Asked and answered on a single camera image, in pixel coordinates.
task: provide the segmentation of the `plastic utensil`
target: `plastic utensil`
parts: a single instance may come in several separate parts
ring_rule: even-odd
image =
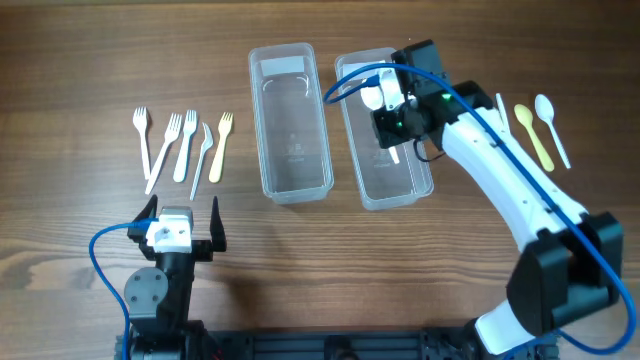
[[[511,128],[509,127],[509,119],[507,118],[507,110],[504,108],[504,103],[502,102],[502,96],[500,94],[496,94],[496,103],[498,104],[498,111],[500,112],[500,117],[502,118],[502,125],[504,125],[504,129],[507,133],[511,133]]]
[[[218,125],[218,132],[220,133],[220,142],[218,142],[218,150],[216,150],[216,156],[213,158],[213,164],[211,165],[211,172],[209,173],[209,181],[217,183],[222,176],[222,163],[224,162],[224,148],[227,144],[227,137],[231,132],[233,125],[233,113],[224,113],[220,119],[220,125]]]
[[[162,163],[164,163],[164,158],[167,155],[167,149],[169,149],[169,145],[172,142],[178,140],[180,136],[180,126],[182,125],[182,115],[171,114],[171,119],[169,120],[169,125],[167,126],[167,130],[164,132],[164,144],[162,144],[162,148],[160,149],[160,153],[158,154],[158,159],[156,159],[155,164],[153,164],[153,170],[151,170],[151,176],[149,177],[149,182],[147,183],[147,189],[144,191],[145,194],[151,194],[151,189],[156,184],[158,180],[158,175],[160,175],[160,169],[162,168]]]
[[[211,129],[209,125],[202,123],[204,128],[204,142],[200,146],[200,159],[198,159],[198,167],[196,168],[196,176],[193,178],[193,187],[191,187],[191,196],[189,200],[193,201],[196,197],[196,189],[198,188],[198,181],[200,180],[200,171],[202,170],[202,162],[204,161],[204,154],[213,146],[213,135],[211,135]]]
[[[553,171],[553,161],[551,161],[549,153],[544,149],[544,146],[542,146],[536,132],[533,130],[533,114],[531,113],[531,110],[524,105],[518,104],[513,108],[513,111],[516,113],[516,119],[518,119],[525,129],[527,129],[531,142],[533,143],[533,147],[536,149],[536,153],[538,154],[538,158],[542,164],[542,168],[547,172]]]
[[[149,170],[149,146],[147,145],[147,124],[149,123],[149,113],[147,108],[141,106],[133,113],[133,126],[140,133],[140,154],[142,154],[142,171],[144,179],[149,180],[151,171]]]
[[[551,101],[546,96],[539,94],[536,96],[536,114],[540,120],[544,121],[549,125],[549,130],[551,130],[551,135],[553,135],[553,141],[556,143],[556,147],[558,148],[558,152],[560,153],[560,157],[564,162],[564,166],[567,169],[571,169],[571,164],[569,163],[569,158],[567,157],[567,153],[564,151],[564,146],[560,142],[560,138],[558,137],[558,133],[556,132],[556,128],[553,126],[553,105],[551,105]]]
[[[198,113],[195,110],[187,110],[182,133],[182,145],[176,162],[176,169],[173,171],[173,181],[183,182],[187,177],[187,165],[189,163],[189,150],[191,148],[191,137],[198,129]]]

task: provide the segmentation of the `black cable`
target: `black cable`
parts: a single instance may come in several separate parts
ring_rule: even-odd
[[[441,154],[438,154],[438,155],[437,155],[436,157],[434,157],[433,159],[425,159],[425,158],[423,158],[422,156],[420,156],[420,153],[418,152],[418,141],[420,141],[420,140],[418,140],[418,139],[413,140],[413,151],[415,151],[415,153],[416,153],[416,157],[418,158],[418,160],[420,160],[420,161],[422,161],[422,162],[427,162],[427,163],[428,163],[428,162],[432,162],[432,161],[438,160],[438,159],[440,159],[441,157],[443,157],[444,155],[446,155],[446,153],[444,153],[444,152],[443,152],[443,153],[441,153]]]

